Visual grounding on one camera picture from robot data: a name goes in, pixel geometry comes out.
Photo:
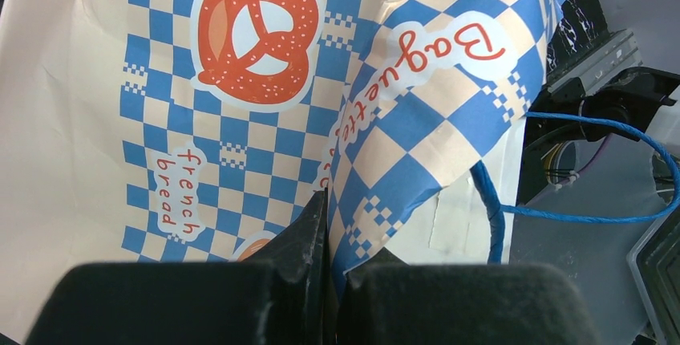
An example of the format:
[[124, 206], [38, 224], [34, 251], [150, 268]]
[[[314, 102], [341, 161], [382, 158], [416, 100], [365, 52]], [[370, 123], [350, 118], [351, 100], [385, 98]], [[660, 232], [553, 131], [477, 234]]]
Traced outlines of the blue checkered paper bag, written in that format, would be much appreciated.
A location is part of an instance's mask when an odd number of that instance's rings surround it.
[[532, 112], [566, 0], [4, 0], [1, 332], [103, 262], [240, 262], [330, 198], [330, 279], [474, 183]]

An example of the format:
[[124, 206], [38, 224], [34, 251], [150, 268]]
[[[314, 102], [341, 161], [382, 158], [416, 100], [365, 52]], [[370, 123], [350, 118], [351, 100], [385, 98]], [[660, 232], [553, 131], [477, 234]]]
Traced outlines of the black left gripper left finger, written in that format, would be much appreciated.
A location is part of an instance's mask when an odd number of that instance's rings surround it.
[[103, 262], [71, 269], [29, 344], [319, 344], [327, 194], [240, 262]]

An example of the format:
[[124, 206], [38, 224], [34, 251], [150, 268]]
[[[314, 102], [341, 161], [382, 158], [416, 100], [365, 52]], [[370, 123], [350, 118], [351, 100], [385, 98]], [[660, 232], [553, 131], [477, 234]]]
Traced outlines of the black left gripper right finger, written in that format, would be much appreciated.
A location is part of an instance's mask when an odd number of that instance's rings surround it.
[[388, 250], [346, 276], [339, 344], [599, 344], [577, 288], [544, 265], [408, 265]]

